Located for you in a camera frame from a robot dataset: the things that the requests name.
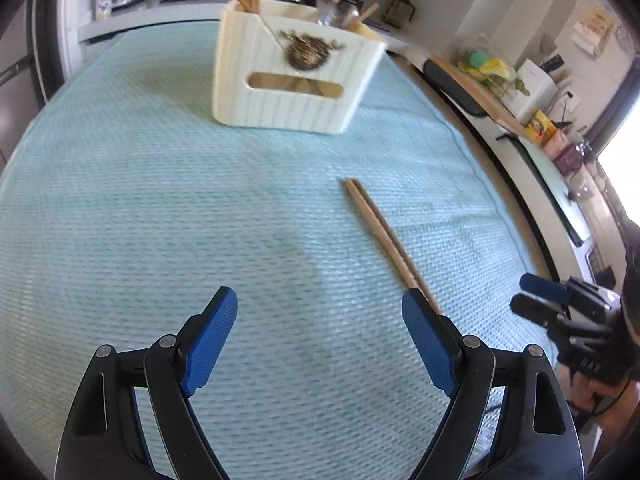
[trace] white storage box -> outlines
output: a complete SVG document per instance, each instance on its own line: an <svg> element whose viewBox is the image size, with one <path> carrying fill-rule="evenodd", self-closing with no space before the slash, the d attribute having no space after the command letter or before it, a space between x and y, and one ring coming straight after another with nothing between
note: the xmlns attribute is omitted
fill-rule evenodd
<svg viewBox="0 0 640 480"><path fill-rule="evenodd" d="M356 33L318 25L313 7L260 2L261 14L244 12L235 0L222 11L214 117L229 126L343 133L385 41L364 25ZM305 34L338 47L314 70L298 70L287 57L291 40L286 35Z"/></svg>
<svg viewBox="0 0 640 480"><path fill-rule="evenodd" d="M518 77L529 90L529 96L511 88L501 99L520 124L528 124L536 110L544 110L558 92L549 74L532 60L525 59L518 70Z"/></svg>

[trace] light blue tablecloth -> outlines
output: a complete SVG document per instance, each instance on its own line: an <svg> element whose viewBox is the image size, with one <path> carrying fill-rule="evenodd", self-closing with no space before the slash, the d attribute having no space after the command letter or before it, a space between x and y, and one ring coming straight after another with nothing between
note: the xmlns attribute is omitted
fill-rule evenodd
<svg viewBox="0 0 640 480"><path fill-rule="evenodd" d="M447 399L402 323L402 283L340 180L364 183L463 333L549 350L508 307L527 252L461 134L391 60L341 136L234 129L210 111L216 31L118 37L7 165L0 412L52 475L95 348L148 346L228 285L238 320L193 405L230 477L405 479Z"/></svg>

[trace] person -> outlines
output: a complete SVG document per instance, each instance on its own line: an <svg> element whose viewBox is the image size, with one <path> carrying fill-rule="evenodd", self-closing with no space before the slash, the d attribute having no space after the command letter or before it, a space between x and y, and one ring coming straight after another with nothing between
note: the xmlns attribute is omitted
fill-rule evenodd
<svg viewBox="0 0 640 480"><path fill-rule="evenodd" d="M588 480L638 478L640 474L640 383L622 381L618 386L602 384L577 372L572 383L571 403L581 410L594 409L594 394L620 398L596 418L602 435L591 459Z"/></svg>
<svg viewBox="0 0 640 480"><path fill-rule="evenodd" d="M640 349L640 228L625 223L626 274L622 287L625 323L633 342ZM571 403L592 412L594 394L617 401L596 417L602 436L591 459L588 480L640 478L640 384L624 380L611 387L576 372L570 391Z"/></svg>

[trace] cutting board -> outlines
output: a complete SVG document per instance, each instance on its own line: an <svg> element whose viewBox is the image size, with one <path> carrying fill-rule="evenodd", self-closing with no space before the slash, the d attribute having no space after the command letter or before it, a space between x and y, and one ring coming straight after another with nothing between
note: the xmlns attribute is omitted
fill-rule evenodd
<svg viewBox="0 0 640 480"><path fill-rule="evenodd" d="M494 120L498 126L503 127L512 134L524 137L529 140L527 131L524 126L520 124L511 112L504 107L504 105L498 101L496 96L480 82L473 79L468 74L465 74L461 70L454 67L446 59L442 59L438 56L431 56L431 59L441 69L443 69L456 83L458 83L475 101L484 108L489 117Z"/></svg>

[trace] cable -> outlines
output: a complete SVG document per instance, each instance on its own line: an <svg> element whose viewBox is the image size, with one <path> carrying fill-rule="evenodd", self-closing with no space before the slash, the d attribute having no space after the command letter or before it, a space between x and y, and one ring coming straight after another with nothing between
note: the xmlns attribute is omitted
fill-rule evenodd
<svg viewBox="0 0 640 480"><path fill-rule="evenodd" d="M499 404L495 404L492 407L484 410L484 414L488 415L489 413L493 413L495 410L499 410L501 407L502 407L502 403L500 402Z"/></svg>
<svg viewBox="0 0 640 480"><path fill-rule="evenodd" d="M603 410L600 410L599 412L596 411L597 406L594 407L593 411L591 412L591 416L600 416L600 415L604 415L605 413L607 413L611 408L613 408L613 406L615 405L616 402L618 402L622 396L625 394L626 389L629 387L629 384L631 384L631 378L626 380L626 384L625 387L622 388L622 390L620 391L620 393L618 394L618 396L613 399L613 402L607 406L606 408L604 408Z"/></svg>

